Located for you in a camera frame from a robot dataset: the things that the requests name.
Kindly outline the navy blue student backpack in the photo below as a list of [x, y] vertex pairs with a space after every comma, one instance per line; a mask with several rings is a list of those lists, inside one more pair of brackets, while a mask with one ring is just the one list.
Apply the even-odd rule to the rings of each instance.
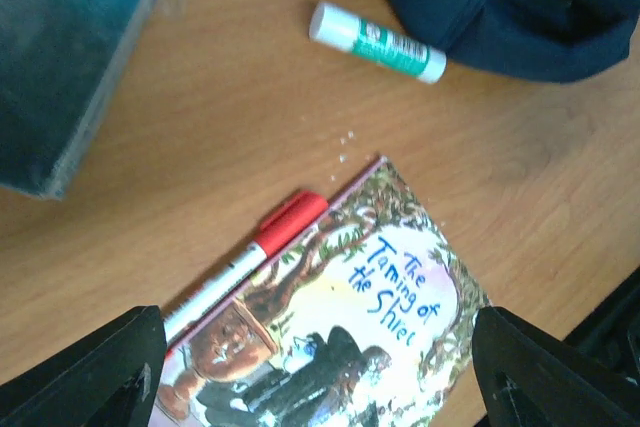
[[387, 0], [410, 37], [465, 66], [571, 83], [628, 58], [639, 0]]

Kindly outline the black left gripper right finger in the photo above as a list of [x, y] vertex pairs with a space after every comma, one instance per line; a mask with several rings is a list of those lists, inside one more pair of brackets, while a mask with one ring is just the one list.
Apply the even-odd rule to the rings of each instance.
[[492, 426], [637, 426], [639, 387], [502, 307], [477, 313], [473, 367]]

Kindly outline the dark blue Wuthering Heights book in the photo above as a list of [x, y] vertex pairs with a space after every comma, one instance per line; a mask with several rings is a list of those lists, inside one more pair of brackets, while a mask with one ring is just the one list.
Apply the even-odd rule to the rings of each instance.
[[157, 0], [1, 0], [1, 184], [59, 199]]

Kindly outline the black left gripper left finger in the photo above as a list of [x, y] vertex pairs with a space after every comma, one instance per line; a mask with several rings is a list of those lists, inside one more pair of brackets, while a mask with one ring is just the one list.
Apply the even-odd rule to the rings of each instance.
[[146, 426], [167, 343], [138, 306], [1, 386], [3, 426]]

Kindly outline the Taming of the Shrew book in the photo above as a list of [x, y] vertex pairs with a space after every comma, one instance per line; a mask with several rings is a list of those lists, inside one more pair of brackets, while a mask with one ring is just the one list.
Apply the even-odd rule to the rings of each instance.
[[489, 304], [375, 161], [166, 359], [153, 426], [426, 426]]

